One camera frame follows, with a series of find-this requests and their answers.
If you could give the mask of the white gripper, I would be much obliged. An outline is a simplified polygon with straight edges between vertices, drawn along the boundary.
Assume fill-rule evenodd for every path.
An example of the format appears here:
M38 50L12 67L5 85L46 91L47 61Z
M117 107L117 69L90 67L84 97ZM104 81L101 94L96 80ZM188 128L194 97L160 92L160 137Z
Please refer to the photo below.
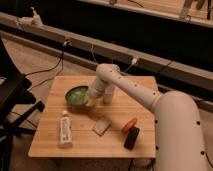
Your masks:
M96 105L97 99L102 97L108 84L96 77L93 82L89 85L87 91L87 107L93 107Z

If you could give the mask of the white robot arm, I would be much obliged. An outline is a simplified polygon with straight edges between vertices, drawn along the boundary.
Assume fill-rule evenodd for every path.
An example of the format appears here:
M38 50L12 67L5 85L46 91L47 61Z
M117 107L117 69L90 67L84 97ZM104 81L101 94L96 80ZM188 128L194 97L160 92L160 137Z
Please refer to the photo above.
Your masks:
M208 171L199 109L180 91L161 93L122 76L115 64L99 64L90 84L90 99L114 85L155 116L155 171Z

